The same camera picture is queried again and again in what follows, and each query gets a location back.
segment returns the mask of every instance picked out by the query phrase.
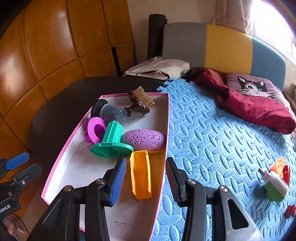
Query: orange toy block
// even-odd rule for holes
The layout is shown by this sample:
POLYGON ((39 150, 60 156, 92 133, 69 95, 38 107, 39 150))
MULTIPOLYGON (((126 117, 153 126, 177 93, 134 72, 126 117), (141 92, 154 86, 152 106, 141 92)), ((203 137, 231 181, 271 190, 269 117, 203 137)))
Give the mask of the orange toy block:
POLYGON ((274 165, 271 167, 270 171, 276 172, 281 178, 284 177, 283 175, 283 167, 285 166, 285 158, 281 157, 278 159, 274 165))
POLYGON ((130 165, 133 194, 139 200, 151 198, 151 171, 148 152, 146 150, 132 152, 130 165))

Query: dark tabletop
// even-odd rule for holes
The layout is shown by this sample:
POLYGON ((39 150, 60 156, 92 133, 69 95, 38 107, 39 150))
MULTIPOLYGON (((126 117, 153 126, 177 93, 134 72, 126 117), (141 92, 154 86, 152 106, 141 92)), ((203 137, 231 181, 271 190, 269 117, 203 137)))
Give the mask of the dark tabletop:
POLYGON ((76 81, 49 100, 33 117, 32 152, 47 177, 69 136, 101 95, 127 93, 142 86, 156 92, 162 81, 128 77, 91 77, 76 81))

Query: metal screw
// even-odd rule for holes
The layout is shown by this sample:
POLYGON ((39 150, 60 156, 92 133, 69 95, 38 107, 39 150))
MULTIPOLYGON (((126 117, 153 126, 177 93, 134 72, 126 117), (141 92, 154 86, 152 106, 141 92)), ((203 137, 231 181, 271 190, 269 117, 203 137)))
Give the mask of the metal screw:
POLYGON ((105 180, 103 178, 99 178, 98 180, 96 180, 97 184, 104 184, 105 180))
POLYGON ((69 191, 71 191, 71 189, 72 189, 72 187, 70 185, 64 186, 64 188, 63 188, 63 190, 65 192, 69 192, 69 191))
POLYGON ((221 190, 222 192, 228 192, 228 187, 226 187, 226 186, 221 186, 221 187, 220 187, 220 190, 221 190))
POLYGON ((189 179, 187 179, 187 183, 194 185, 196 183, 196 180, 189 178, 189 179))

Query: red cloth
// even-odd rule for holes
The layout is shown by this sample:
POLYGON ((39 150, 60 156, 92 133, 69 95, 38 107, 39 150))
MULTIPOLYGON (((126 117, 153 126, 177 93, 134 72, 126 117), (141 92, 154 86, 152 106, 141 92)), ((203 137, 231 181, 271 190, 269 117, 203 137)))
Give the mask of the red cloth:
POLYGON ((187 81, 194 81, 199 78, 201 73, 205 72, 208 76, 212 77, 218 84, 226 83, 226 73, 215 69, 209 69, 206 67, 196 67, 189 70, 182 79, 186 79, 187 81))
POLYGON ((274 100, 262 96, 241 95, 226 85, 218 84, 205 72, 194 82, 207 87, 224 110, 239 118, 283 134, 291 134, 296 128, 296 122, 287 108, 274 100))

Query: cat face print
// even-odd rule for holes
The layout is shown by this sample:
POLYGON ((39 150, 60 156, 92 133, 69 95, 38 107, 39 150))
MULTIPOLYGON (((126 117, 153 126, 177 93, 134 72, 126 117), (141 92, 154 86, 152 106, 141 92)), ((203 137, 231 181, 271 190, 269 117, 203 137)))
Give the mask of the cat face print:
POLYGON ((238 76, 237 80, 241 84, 241 89, 239 90, 239 92, 242 95, 274 98, 274 92, 267 92, 267 88, 265 86, 264 81, 260 81, 260 82, 249 81, 241 76, 238 76))

